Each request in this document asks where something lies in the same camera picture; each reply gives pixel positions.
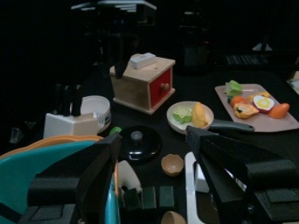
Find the pink plate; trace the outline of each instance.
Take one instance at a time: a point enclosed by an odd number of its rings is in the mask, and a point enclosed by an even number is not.
[[[242,87],[243,87],[242,96],[245,97],[266,91],[265,88],[258,84],[242,84]],[[229,97],[225,93],[226,86],[218,86],[215,87],[215,90],[219,95],[223,106],[229,111],[230,117],[235,123],[245,123],[254,126],[255,132],[278,132],[285,130],[299,129],[299,122],[295,120],[295,118],[291,116],[290,113],[287,113],[283,119],[274,119],[265,114],[254,115],[249,119],[237,118],[234,114],[234,109],[229,104]]]

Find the lid knob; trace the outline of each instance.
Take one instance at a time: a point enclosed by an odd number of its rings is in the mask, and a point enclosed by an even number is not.
[[[142,133],[142,131],[139,131],[139,130],[134,131],[132,134],[131,134],[131,139],[132,139],[132,141],[136,144],[140,143],[142,140],[143,140],[143,133]]]

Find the wooden box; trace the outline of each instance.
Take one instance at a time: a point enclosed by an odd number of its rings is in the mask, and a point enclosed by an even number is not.
[[[156,57],[156,62],[140,69],[128,65],[122,79],[116,78],[112,67],[114,101],[152,114],[175,92],[174,64],[175,60]]]

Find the carrot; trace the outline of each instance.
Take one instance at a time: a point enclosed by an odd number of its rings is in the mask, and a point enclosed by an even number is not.
[[[282,119],[286,117],[289,109],[290,109],[290,104],[282,103],[275,105],[267,114],[275,119]]]

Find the black lid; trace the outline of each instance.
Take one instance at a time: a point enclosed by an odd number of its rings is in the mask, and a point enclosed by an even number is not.
[[[124,128],[120,136],[123,139],[119,157],[128,162],[140,162],[154,158],[163,148],[160,135],[146,126]]]

